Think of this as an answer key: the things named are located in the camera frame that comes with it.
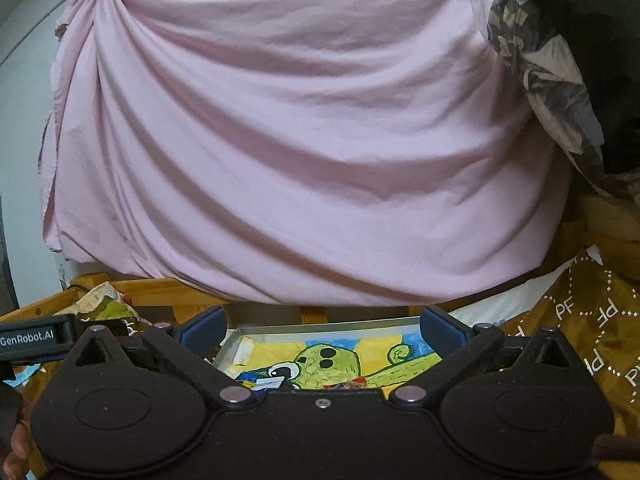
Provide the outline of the person's left hand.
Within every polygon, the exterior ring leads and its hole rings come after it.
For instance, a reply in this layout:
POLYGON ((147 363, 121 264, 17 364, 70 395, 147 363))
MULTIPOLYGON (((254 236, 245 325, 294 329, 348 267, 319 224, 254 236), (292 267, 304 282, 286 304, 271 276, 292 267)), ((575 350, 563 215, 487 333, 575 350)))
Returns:
POLYGON ((34 447, 34 440, 27 423, 32 414, 34 404, 25 401, 20 409, 17 423, 9 440, 8 452, 1 455, 1 478, 21 480, 29 472, 29 455, 34 447))

